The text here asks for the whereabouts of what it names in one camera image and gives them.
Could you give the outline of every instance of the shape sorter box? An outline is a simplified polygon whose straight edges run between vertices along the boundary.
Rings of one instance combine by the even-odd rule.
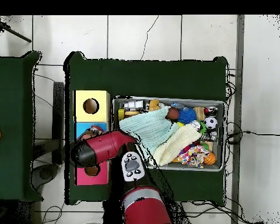
[[[84,110],[84,103],[88,99],[94,99],[98,104],[98,109],[94,114],[89,114]],[[109,131],[110,95],[106,91],[99,90],[76,90],[75,91],[76,110],[76,137],[96,125]],[[99,164],[100,172],[97,176],[88,176],[83,168],[77,167],[77,186],[91,186],[108,183],[109,162]]]

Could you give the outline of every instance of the storage bin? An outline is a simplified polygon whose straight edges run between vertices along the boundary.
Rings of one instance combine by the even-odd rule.
[[[168,99],[168,98],[151,98],[151,97],[128,97],[124,98],[121,96],[117,96],[112,100],[111,106],[111,130],[119,129],[118,122],[118,109],[123,108],[124,103],[134,101],[134,100],[143,100],[144,103],[158,99],[160,102],[171,105],[172,103],[181,103],[186,107],[217,107],[218,113],[216,119],[218,121],[218,137],[216,141],[213,143],[212,152],[216,156],[216,162],[213,165],[204,165],[204,168],[197,167],[189,167],[187,165],[182,165],[181,163],[171,162],[164,166],[159,166],[160,169],[166,170],[193,170],[193,171],[201,171],[201,172],[218,172],[224,166],[224,155],[225,155],[225,136],[226,136],[226,116],[227,116],[227,107],[225,102],[223,101],[212,101],[212,100],[190,100],[190,99]],[[147,166],[152,169],[154,166],[147,163]]]

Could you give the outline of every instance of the blue ball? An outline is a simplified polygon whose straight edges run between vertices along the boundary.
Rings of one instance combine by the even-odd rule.
[[[197,120],[196,112],[189,107],[186,107],[180,110],[180,115],[177,119],[178,122],[182,122],[184,124],[189,124],[193,120]]]

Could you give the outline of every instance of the green table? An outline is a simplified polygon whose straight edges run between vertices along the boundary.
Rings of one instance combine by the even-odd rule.
[[[39,201],[30,185],[33,161],[33,68],[40,53],[0,57],[0,200]]]
[[[64,63],[66,72],[66,105],[70,122],[69,136],[74,140],[72,116],[73,90],[106,90],[110,97],[144,96],[175,99],[226,101],[226,66],[223,57],[214,61],[120,61],[86,60],[80,52],[72,52]],[[75,186],[74,171],[69,169],[69,202],[108,199],[109,186]],[[161,189],[161,178],[151,170]],[[212,200],[224,204],[224,169],[219,172],[163,171],[176,201]]]

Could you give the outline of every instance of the blue block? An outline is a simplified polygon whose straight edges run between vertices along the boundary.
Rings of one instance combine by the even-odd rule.
[[[76,134],[77,138],[87,129],[91,128],[92,125],[97,125],[102,128],[104,131],[107,131],[107,123],[106,122],[77,122],[76,124]]]

